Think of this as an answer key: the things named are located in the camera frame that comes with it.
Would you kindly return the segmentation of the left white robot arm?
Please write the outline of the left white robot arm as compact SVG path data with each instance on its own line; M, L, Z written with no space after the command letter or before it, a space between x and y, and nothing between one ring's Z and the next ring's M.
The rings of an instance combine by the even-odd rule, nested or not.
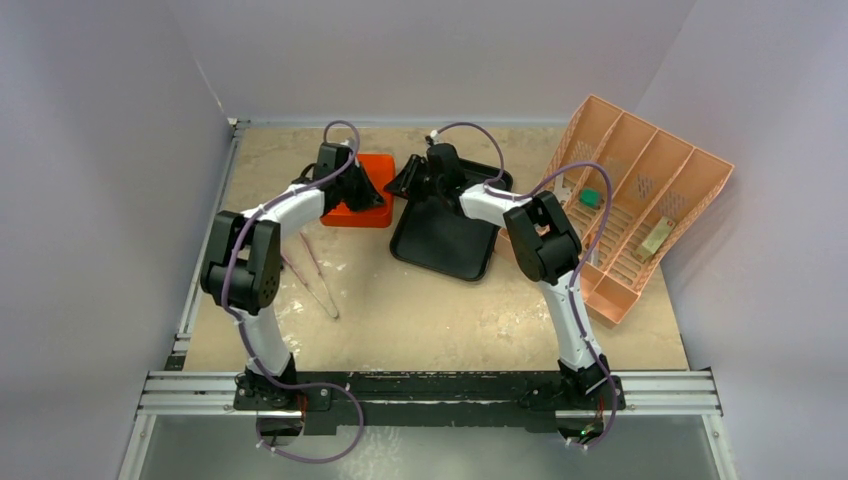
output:
M303 387L273 309L284 266L283 239L340 204L368 210L381 202L354 143L323 142L316 161L282 193L243 212L214 215L201 289L232 316L247 352L245 375L263 378L259 395L272 408L292 405Z

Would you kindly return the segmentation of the orange chocolate box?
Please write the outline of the orange chocolate box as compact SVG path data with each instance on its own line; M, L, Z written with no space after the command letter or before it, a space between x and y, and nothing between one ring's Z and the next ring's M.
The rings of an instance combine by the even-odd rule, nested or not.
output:
M320 218L327 227L339 228L387 228L392 223L394 208L384 205L374 209L354 212L342 204Z

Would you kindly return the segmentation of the pink metal tongs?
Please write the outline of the pink metal tongs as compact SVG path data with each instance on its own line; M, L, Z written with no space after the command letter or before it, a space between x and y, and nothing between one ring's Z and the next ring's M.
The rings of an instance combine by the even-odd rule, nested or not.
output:
M294 275L299 284L331 320L339 320L341 317L340 310L330 292L322 271L322 265L318 262L304 232L298 233L298 239L303 251L307 255L309 266L312 268L313 273L305 275L302 269L292 262L290 256L285 251L281 252L283 268L289 270Z

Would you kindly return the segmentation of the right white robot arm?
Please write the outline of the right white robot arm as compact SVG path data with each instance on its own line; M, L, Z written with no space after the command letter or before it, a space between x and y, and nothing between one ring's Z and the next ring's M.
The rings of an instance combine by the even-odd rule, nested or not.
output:
M589 324L580 290L582 242L550 191L521 197L497 187L497 178L470 179L450 143L413 155L386 191L406 200L436 198L447 209L507 231L513 256L525 277L543 295L558 346L564 399L584 407L619 388Z

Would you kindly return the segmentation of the orange box lid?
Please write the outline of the orange box lid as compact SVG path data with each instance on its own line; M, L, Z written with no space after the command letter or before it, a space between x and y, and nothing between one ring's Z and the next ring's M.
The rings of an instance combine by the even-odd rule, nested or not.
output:
M369 180L380 194L383 204L361 212L361 215L379 219L382 223L389 222L394 208L394 197L385 191L386 185L396 175L395 160L390 154L366 153L358 157Z

